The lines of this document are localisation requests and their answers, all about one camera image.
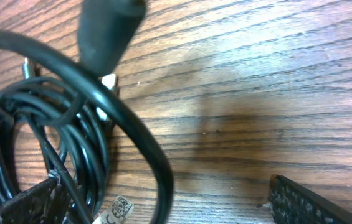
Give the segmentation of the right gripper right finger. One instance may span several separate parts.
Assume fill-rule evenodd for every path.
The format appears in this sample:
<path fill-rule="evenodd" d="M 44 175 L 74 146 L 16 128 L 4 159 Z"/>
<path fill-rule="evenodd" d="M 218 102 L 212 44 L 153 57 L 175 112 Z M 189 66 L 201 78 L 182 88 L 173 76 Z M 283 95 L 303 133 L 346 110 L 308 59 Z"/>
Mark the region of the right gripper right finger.
<path fill-rule="evenodd" d="M 270 180 L 269 202 L 277 224 L 352 224 L 352 213 L 286 178 Z"/>

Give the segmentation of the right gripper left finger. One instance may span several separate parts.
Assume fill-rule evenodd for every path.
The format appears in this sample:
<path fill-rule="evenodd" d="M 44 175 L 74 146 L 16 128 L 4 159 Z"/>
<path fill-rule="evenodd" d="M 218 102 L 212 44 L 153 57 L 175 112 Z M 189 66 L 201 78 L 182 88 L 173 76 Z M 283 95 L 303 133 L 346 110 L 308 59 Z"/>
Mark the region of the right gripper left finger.
<path fill-rule="evenodd" d="M 69 202 L 64 186 L 50 177 L 0 204 L 0 224 L 62 223 Z"/>

